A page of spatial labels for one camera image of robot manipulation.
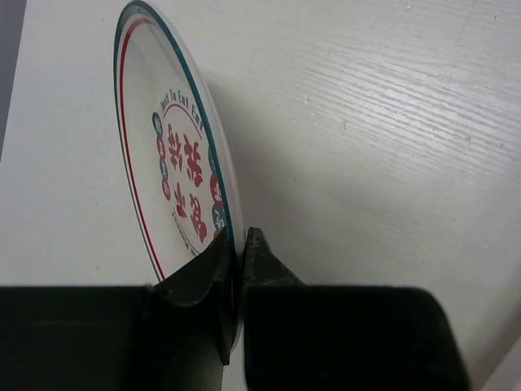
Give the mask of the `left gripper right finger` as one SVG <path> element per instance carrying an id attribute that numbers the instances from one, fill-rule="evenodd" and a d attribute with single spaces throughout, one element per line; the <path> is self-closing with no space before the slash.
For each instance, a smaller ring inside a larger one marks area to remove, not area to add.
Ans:
<path id="1" fill-rule="evenodd" d="M 244 370 L 250 390 L 468 390 L 449 319 L 426 290 L 311 285 L 247 234 Z"/>

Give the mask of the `white plate red lettering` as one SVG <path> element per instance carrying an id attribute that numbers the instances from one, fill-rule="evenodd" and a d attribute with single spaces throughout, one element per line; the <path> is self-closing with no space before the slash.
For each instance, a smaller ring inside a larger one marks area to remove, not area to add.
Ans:
<path id="1" fill-rule="evenodd" d="M 222 231 L 241 256 L 246 230 L 221 119 L 185 42 L 157 7 L 123 8 L 112 68 L 125 173 L 156 278 L 181 269 Z"/>

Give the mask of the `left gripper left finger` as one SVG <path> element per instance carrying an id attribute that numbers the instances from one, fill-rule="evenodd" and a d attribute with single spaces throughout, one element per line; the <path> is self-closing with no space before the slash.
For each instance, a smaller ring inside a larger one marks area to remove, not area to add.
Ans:
<path id="1" fill-rule="evenodd" d="M 222 231 L 153 286 L 1 290 L 4 390 L 218 390 L 230 360 L 233 254 Z"/>

